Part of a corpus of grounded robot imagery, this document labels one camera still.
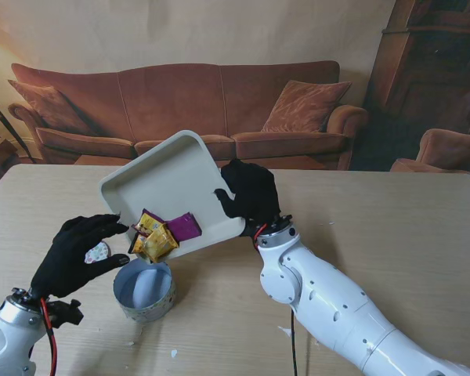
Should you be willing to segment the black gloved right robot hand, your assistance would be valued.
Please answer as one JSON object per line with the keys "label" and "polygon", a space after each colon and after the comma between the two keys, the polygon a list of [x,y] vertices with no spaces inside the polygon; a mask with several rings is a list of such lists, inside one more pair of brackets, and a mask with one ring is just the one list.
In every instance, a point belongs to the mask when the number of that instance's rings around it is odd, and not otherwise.
{"label": "black gloved right robot hand", "polygon": [[233,159],[221,167],[221,176],[234,198],[223,189],[216,189],[214,194],[229,218],[240,217],[257,226],[270,225],[279,219],[278,193],[270,170]]}

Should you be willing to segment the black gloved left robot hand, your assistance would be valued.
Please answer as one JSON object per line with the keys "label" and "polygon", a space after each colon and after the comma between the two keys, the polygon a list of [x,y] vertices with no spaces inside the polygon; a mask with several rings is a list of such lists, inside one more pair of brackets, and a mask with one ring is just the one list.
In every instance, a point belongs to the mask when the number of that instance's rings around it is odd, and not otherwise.
{"label": "black gloved left robot hand", "polygon": [[115,254],[87,264],[85,255],[102,240],[126,233],[128,227],[113,214],[78,216],[66,221],[32,278],[30,294],[34,300],[54,296],[64,298],[91,280],[129,263],[125,254]]}

